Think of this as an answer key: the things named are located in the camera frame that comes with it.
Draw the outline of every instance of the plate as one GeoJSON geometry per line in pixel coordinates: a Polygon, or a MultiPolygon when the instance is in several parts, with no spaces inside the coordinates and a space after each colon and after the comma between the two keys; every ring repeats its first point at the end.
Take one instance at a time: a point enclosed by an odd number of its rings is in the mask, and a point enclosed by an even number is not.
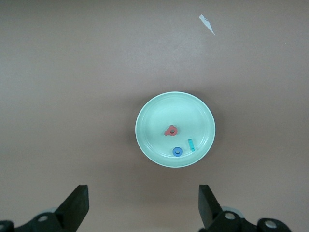
{"type": "Polygon", "coordinates": [[[143,106],[135,135],[140,149],[153,162],[181,168],[199,161],[210,150],[215,122],[199,98],[185,92],[167,92],[143,106]]]}

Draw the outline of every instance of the small toy piece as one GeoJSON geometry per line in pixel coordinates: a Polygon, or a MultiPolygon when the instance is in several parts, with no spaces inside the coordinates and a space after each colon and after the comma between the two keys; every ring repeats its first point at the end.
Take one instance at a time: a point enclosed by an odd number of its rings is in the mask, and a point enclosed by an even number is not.
{"type": "Polygon", "coordinates": [[[179,156],[182,155],[182,153],[183,153],[183,150],[182,150],[180,147],[175,147],[175,148],[173,149],[173,155],[174,155],[174,156],[179,157],[179,156]]]}
{"type": "Polygon", "coordinates": [[[170,136],[175,136],[177,134],[177,128],[174,127],[173,125],[170,125],[169,128],[164,132],[164,135],[170,135],[170,136]]]}
{"type": "Polygon", "coordinates": [[[193,144],[192,139],[188,139],[188,143],[189,143],[189,146],[190,146],[190,150],[191,150],[191,151],[195,151],[195,148],[194,148],[194,144],[193,144]]]}

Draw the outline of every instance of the plate rim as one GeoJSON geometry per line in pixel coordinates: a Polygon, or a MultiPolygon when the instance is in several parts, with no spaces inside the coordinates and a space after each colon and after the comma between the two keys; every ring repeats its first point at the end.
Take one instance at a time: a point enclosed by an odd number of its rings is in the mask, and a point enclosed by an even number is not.
{"type": "Polygon", "coordinates": [[[209,107],[208,107],[208,106],[205,104],[205,102],[203,102],[200,98],[194,96],[193,94],[186,93],[186,92],[181,92],[181,91],[171,91],[171,92],[161,93],[161,94],[158,94],[158,95],[154,96],[154,97],[151,98],[150,100],[148,100],[148,101],[146,102],[146,104],[141,108],[141,110],[140,110],[140,112],[139,112],[139,114],[138,114],[138,116],[137,116],[137,118],[136,118],[136,122],[135,122],[135,138],[136,138],[136,141],[137,141],[137,143],[138,143],[138,145],[139,145],[139,147],[140,147],[140,150],[141,150],[141,151],[144,153],[144,155],[145,155],[148,159],[150,159],[152,162],[154,162],[154,163],[156,163],[156,164],[159,164],[159,165],[161,165],[161,166],[164,166],[164,167],[168,167],[168,168],[183,168],[183,167],[190,166],[190,165],[192,165],[192,164],[194,164],[194,163],[200,161],[204,156],[206,156],[206,154],[207,154],[207,153],[209,152],[209,150],[211,149],[211,147],[212,147],[212,145],[213,145],[213,142],[214,142],[214,139],[215,139],[215,135],[216,135],[216,123],[215,123],[214,117],[213,117],[212,112],[211,112],[211,110],[209,109],[209,107]],[[155,100],[156,98],[159,98],[159,97],[161,97],[161,96],[163,96],[163,95],[172,94],[172,93],[188,95],[188,96],[190,96],[190,97],[193,97],[193,98],[199,100],[199,101],[208,109],[208,111],[210,112],[210,116],[211,116],[211,118],[212,118],[213,128],[214,128],[214,133],[213,133],[213,136],[212,136],[212,138],[211,138],[211,145],[209,146],[209,148],[208,148],[208,150],[205,152],[205,154],[204,154],[203,156],[201,156],[200,158],[194,160],[193,162],[191,162],[191,163],[189,163],[189,164],[186,164],[186,165],[182,165],[182,166],[170,166],[170,165],[165,165],[165,164],[162,164],[162,163],[159,163],[159,162],[153,160],[153,159],[152,159],[151,157],[149,157],[149,156],[146,154],[146,152],[142,149],[142,147],[141,147],[141,145],[140,145],[140,143],[139,143],[138,137],[137,137],[137,123],[138,123],[138,121],[139,121],[140,115],[141,115],[142,111],[144,110],[144,108],[145,108],[151,101],[155,100]]]}

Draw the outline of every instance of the screw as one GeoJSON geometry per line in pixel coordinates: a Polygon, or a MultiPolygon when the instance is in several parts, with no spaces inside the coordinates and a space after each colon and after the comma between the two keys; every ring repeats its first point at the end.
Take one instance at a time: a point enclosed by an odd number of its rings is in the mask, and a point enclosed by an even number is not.
{"type": "Polygon", "coordinates": [[[38,222],[46,221],[48,219],[48,216],[42,216],[38,219],[38,222]]]}
{"type": "Polygon", "coordinates": [[[271,229],[277,228],[277,225],[273,221],[267,220],[264,223],[268,228],[271,228],[271,229]]]}
{"type": "Polygon", "coordinates": [[[235,219],[235,215],[232,214],[232,213],[226,213],[226,214],[225,214],[225,217],[226,217],[227,219],[229,219],[229,220],[234,220],[234,219],[235,219]]]}

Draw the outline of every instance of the white paper scrap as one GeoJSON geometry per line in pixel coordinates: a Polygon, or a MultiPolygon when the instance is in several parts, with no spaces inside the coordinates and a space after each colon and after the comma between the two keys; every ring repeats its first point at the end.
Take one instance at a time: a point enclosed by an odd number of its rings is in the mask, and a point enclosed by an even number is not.
{"type": "Polygon", "coordinates": [[[201,16],[199,17],[199,19],[202,20],[203,24],[204,24],[214,35],[216,35],[216,34],[213,32],[212,28],[211,28],[211,23],[204,17],[204,15],[201,15],[201,16]]]}

